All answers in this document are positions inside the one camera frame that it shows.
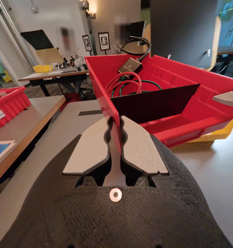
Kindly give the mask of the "black ethernet adapter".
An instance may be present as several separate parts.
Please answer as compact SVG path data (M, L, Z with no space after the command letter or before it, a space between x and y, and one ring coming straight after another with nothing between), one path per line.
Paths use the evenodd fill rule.
M143 69L142 63L138 62L133 58L129 58L119 69L118 73L123 73L127 80L134 79L134 75L129 74L133 72L138 74Z

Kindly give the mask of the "black bin divider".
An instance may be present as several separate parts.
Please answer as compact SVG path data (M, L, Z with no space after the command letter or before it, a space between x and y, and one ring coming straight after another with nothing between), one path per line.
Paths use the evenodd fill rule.
M200 84L111 98L119 116L141 124L181 114Z

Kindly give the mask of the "wood-edged grey table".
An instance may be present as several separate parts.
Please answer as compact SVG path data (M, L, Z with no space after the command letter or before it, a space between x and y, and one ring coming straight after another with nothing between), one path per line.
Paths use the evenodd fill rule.
M65 102L63 95L29 99L31 105L0 128L0 141L14 141L3 155L0 155L0 178L19 156L33 145L39 133L45 132L51 118Z

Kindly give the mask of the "black square panel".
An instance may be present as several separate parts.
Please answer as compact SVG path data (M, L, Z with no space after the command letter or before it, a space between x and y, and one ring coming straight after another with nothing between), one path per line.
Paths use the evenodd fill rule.
M130 36L142 37L145 30L146 21L133 22L130 25Z

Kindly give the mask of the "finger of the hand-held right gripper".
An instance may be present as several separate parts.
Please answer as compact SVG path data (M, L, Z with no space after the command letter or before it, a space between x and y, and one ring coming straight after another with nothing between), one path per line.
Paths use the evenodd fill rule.
M227 106L233 107L233 91L216 95L213 97L213 100Z

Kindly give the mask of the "small yellow bin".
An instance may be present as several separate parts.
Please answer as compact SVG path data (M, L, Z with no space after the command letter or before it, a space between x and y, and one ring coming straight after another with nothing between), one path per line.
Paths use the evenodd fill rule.
M32 67L35 73L46 73L46 72L51 72L53 69L52 64L49 65L37 65Z

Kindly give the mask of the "white and black equipment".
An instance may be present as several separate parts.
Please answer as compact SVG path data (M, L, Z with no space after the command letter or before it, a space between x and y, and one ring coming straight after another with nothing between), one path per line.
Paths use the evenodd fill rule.
M84 57L82 56L79 56L77 59L70 57L69 60L63 57L63 60L64 60L64 67L71 68L72 71L81 72L88 70Z

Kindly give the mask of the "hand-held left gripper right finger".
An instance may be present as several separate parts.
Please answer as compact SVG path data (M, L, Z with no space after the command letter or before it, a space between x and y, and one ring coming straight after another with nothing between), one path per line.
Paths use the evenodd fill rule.
M126 116L121 116L121 120L126 135L123 160L144 174L168 174L149 132Z

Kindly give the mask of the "black and tan reflector panel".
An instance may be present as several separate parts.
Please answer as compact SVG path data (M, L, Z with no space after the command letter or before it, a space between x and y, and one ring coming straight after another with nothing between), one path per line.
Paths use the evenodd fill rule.
M42 29L22 32L20 35L35 49L36 55L44 65L63 64L64 60L59 50L52 45Z

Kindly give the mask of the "yellow plastic bin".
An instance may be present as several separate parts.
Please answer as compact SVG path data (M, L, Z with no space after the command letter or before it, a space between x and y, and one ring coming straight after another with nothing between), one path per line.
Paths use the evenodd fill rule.
M195 143L195 142L209 142L209 141L215 141L220 139L226 139L233 129L233 119L223 128L205 135L202 135L201 137L189 141L187 143Z

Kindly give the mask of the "wall spotlight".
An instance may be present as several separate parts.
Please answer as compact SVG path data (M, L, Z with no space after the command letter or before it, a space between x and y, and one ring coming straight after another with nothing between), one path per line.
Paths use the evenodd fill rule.
M84 11L86 18L95 20L96 11L93 8L90 8L90 4L87 0L81 0L81 9Z

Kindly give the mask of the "framed marker sign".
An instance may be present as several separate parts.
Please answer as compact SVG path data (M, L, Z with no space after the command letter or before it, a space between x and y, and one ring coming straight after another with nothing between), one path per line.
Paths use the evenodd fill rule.
M92 48L91 48L91 43L90 43L89 36L88 35L83 35L82 38L83 38L83 42L84 42L84 46L85 46L86 51L91 52Z
M109 32L98 32L100 51L110 50Z

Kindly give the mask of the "dark-legged work table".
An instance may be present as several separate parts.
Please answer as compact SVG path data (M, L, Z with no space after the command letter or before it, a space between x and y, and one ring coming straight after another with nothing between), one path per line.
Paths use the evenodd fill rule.
M40 86L44 95L46 97L49 97L50 94L46 88L46 85L76 83L78 81L86 80L88 75L89 70L75 71L75 69L67 68L59 71L55 70L45 73L33 73L31 75L18 79L18 81L29 81L32 86Z

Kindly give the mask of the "black tape strip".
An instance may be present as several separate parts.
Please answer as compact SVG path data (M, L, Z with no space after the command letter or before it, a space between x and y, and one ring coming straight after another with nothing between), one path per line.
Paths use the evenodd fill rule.
M78 116L102 114L102 110L81 111Z

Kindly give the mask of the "red plastic bin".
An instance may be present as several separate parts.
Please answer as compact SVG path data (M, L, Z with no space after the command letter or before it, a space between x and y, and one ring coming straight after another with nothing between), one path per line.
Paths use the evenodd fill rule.
M85 57L93 90L104 116L113 120L112 137L121 152L121 119L111 101L111 92L118 83L118 69L136 56L103 55ZM142 61L143 69L138 73L141 80L158 84L162 90L200 84L181 114L139 124L154 135L166 147L174 147L199 138L202 135L223 129L233 119L233 107L216 102L213 97L233 91L233 79L208 72L160 56ZM123 90L123 96L140 89L131 83ZM143 91L158 91L154 85L142 83Z

